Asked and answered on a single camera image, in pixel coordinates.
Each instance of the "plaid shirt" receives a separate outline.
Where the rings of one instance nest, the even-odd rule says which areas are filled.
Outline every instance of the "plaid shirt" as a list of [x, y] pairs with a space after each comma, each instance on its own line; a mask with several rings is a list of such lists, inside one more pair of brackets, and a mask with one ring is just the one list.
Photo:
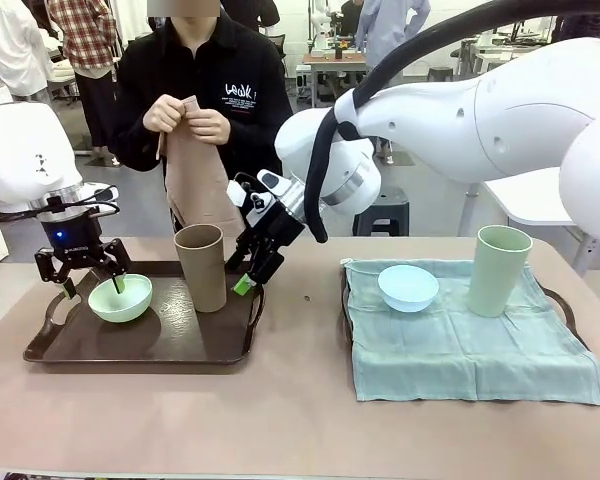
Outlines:
[[49, 0], [49, 14], [64, 33], [64, 55], [73, 67], [113, 65], [116, 20], [105, 0]]

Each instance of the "shirt collar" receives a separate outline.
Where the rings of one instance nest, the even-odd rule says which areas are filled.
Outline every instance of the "shirt collar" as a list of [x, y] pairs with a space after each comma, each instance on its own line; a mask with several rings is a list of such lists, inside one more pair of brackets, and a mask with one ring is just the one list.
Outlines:
[[[182, 42], [180, 42], [178, 32], [176, 32], [176, 29], [171, 22], [171, 18], [167, 18], [164, 27], [160, 29], [160, 34], [163, 55], [166, 53], [170, 44], [182, 46]], [[216, 28], [213, 30], [209, 41], [223, 48], [236, 48], [235, 27], [233, 21], [224, 10], [220, 11]]]

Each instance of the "brown cup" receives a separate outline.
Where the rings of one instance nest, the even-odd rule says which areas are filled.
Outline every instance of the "brown cup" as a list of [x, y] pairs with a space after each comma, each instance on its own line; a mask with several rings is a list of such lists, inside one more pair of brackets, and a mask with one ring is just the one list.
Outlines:
[[196, 310], [217, 312], [227, 303], [223, 234], [215, 225], [191, 225], [174, 237]]

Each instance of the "light blue shirt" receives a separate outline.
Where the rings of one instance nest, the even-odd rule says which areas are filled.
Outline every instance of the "light blue shirt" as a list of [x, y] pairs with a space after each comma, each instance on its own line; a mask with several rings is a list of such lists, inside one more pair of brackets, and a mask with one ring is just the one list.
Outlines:
[[[410, 9], [416, 14], [405, 26]], [[429, 0], [365, 0], [356, 46], [361, 50], [367, 40], [367, 65], [375, 68], [389, 52], [415, 37], [430, 12]]]

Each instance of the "person's left hand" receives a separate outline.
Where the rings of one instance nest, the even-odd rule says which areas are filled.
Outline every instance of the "person's left hand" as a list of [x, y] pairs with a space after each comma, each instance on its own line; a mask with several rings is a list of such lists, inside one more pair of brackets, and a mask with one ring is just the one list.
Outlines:
[[231, 124], [216, 110], [198, 110], [186, 115], [189, 129], [201, 142], [225, 145], [231, 134]]

